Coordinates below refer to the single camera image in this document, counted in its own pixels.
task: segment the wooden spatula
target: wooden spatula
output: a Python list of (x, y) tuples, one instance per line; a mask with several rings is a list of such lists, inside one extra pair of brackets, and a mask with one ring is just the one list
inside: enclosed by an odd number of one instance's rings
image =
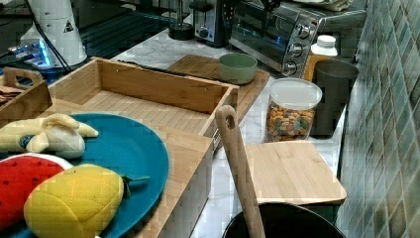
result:
[(216, 123), (220, 130), (250, 236), (251, 238), (265, 238), (263, 220), (235, 109), (229, 105), (222, 106), (216, 112)]

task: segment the plush toy food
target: plush toy food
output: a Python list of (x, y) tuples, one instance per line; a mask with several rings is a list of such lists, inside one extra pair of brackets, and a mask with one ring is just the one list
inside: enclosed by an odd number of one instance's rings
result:
[(25, 201), (36, 186), (71, 167), (61, 158), (37, 154), (0, 161), (0, 231), (23, 220)]
[(84, 153), (82, 137), (97, 137), (98, 132), (73, 118), (55, 113), (47, 118), (11, 122), (0, 128), (0, 151), (55, 152), (59, 157), (74, 159)]
[(115, 215), (124, 188), (123, 178), (108, 169), (73, 167), (34, 189), (25, 220), (40, 238), (95, 237)]

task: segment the toy watermelon slice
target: toy watermelon slice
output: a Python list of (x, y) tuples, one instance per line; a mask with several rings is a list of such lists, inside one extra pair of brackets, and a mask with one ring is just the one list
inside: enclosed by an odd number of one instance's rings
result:
[(41, 182), (71, 168), (55, 156), (23, 154), (0, 161), (0, 231), (23, 220), (23, 207)]

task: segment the wooden box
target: wooden box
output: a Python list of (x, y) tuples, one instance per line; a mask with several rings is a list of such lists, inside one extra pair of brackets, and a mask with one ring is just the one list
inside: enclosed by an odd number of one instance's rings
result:
[[(52, 105), (47, 83), (38, 72), (12, 67), (5, 67), (3, 71), (0, 85), (23, 89), (24, 92), (0, 106), (0, 128), (13, 121), (36, 118)], [(33, 85), (19, 84), (17, 76), (30, 79)]]
[(106, 111), (137, 119), (163, 139), (169, 177), (157, 207), (129, 237), (189, 237), (211, 187), (216, 109), (237, 104), (238, 86), (93, 59), (50, 86), (61, 112)]

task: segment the kitchen counter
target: kitchen counter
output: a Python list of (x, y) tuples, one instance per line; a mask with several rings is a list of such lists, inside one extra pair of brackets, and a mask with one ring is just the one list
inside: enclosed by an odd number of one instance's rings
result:
[[(232, 51), (234, 50), (231, 50), (229, 47), (214, 49), (196, 40), (176, 41), (168, 36), (168, 30), (164, 30), (126, 52), (117, 55), (112, 60), (133, 61), (147, 66), (166, 69), (187, 55), (217, 59)], [(263, 139), (268, 88), (277, 79), (278, 74), (273, 73), (268, 80), (268, 84), (240, 123), (244, 143), (247, 145), (259, 144)], [(334, 174), (337, 172), (338, 167), (342, 130), (343, 118), (340, 120), (332, 139), (315, 140), (309, 138), (309, 141), (314, 143)], [(192, 238), (222, 237), (225, 227), (240, 210), (232, 175), (223, 148), (216, 150), (212, 169), (212, 188), (206, 206), (191, 235)]]

